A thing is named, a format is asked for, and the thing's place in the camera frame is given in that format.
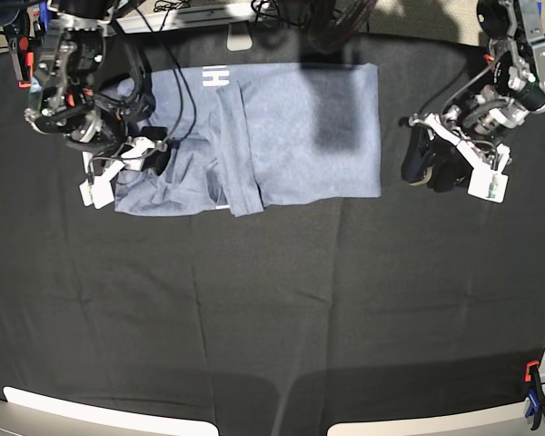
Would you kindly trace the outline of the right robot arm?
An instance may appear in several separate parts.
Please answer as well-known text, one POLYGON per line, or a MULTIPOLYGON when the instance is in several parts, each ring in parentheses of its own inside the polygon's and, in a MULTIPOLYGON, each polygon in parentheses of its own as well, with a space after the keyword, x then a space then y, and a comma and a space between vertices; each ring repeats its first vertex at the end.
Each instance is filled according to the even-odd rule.
POLYGON ((132 162, 139 170, 161 174, 170 159, 172 140, 165 127, 130 126, 155 109, 152 77, 141 50, 126 40, 114 18, 115 1, 54 1, 57 14, 46 30, 31 78, 25 120, 40 134, 60 134, 67 145, 87 153, 92 162, 129 160, 138 140, 151 148, 132 162), (95 73, 106 54, 105 34, 113 29, 124 45, 132 91, 113 98, 97 91, 95 73))

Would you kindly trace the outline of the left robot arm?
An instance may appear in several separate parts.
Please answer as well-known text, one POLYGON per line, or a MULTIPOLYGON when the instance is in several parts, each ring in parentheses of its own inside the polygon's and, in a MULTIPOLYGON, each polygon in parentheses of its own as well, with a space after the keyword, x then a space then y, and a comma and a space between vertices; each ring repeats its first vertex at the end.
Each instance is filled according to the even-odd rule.
POLYGON ((536 1, 479 1, 477 16, 488 37, 487 64, 439 112, 409 118, 401 178, 436 193, 464 187, 502 203, 511 161, 505 135, 545 112, 545 32, 536 1))

